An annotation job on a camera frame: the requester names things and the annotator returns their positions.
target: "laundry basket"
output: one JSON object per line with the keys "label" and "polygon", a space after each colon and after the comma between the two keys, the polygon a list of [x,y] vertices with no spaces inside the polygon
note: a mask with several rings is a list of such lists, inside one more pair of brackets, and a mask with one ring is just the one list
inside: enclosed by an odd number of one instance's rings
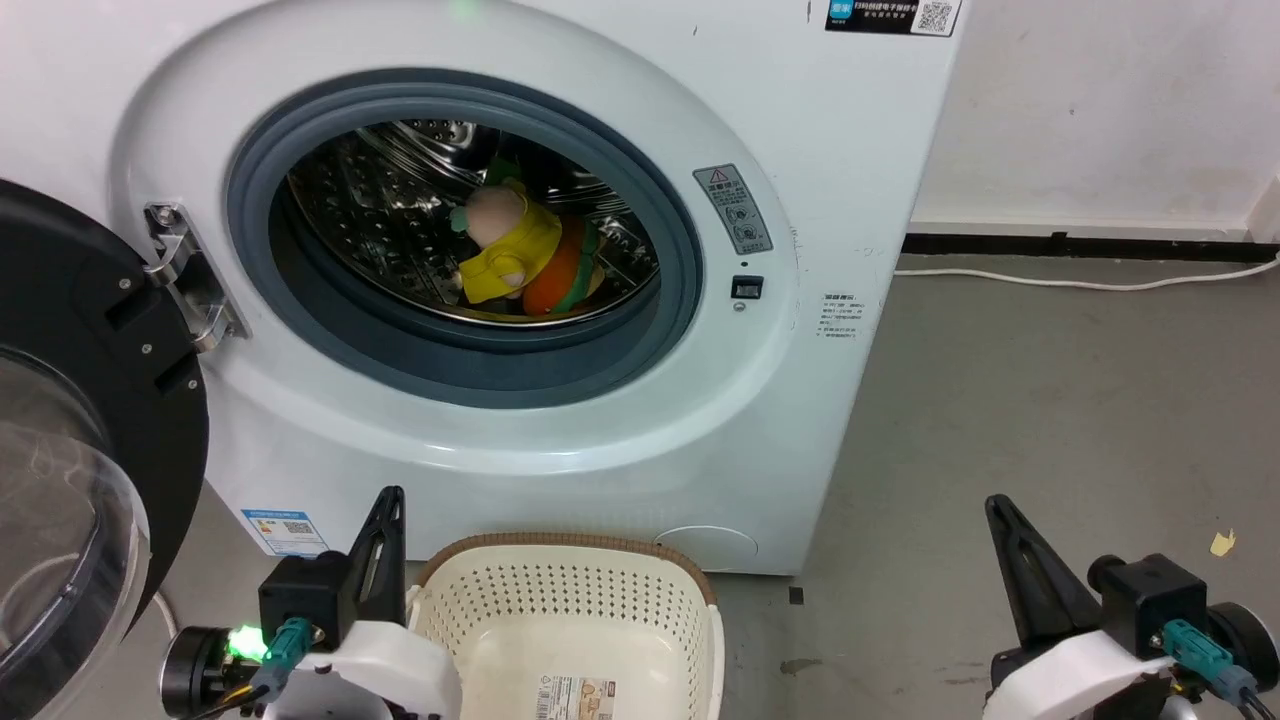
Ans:
{"label": "laundry basket", "polygon": [[492,534],[440,551],[408,626],[447,647],[462,720],[716,720],[724,629],[672,550],[596,536]]}

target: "gray rubber seal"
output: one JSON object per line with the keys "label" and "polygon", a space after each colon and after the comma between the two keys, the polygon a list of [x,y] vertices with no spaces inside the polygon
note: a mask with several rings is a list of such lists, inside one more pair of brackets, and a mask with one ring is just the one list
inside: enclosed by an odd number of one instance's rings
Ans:
{"label": "gray rubber seal", "polygon": [[[371,288],[300,231],[279,195],[317,145],[357,127],[451,118],[513,132],[612,186],[649,232],[660,275],[617,313],[545,331],[454,323]],[[392,387],[477,407],[545,407],[630,382],[684,336],[703,255],[662,173],[603,123],[550,96],[452,70],[380,70],[314,87],[250,135],[228,179],[232,241],[280,319],[338,363]]]}

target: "blue logo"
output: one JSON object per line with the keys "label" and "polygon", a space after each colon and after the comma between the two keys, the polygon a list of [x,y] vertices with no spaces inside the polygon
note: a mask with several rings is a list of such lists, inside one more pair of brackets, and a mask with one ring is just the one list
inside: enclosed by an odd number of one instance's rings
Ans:
{"label": "blue logo", "polygon": [[854,0],[831,0],[831,19],[847,20],[854,17]]}

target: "yellow paper scrap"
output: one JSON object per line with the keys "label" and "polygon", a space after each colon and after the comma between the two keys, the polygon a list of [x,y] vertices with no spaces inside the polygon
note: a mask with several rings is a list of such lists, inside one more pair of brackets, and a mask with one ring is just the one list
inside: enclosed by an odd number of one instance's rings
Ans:
{"label": "yellow paper scrap", "polygon": [[1224,557],[1231,548],[1235,547],[1235,529],[1228,530],[1226,537],[1222,533],[1213,536],[1213,544],[1208,546],[1208,551],[1219,557]]}

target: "open black door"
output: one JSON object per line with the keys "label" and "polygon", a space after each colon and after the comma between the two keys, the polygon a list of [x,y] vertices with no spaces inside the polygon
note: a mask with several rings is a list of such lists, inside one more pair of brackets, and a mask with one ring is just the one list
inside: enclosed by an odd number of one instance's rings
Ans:
{"label": "open black door", "polygon": [[[0,181],[0,716],[63,688],[119,612],[113,588],[142,582],[124,623],[142,612],[191,524],[207,443],[170,291],[106,228]],[[131,577],[134,524],[150,555]]]}

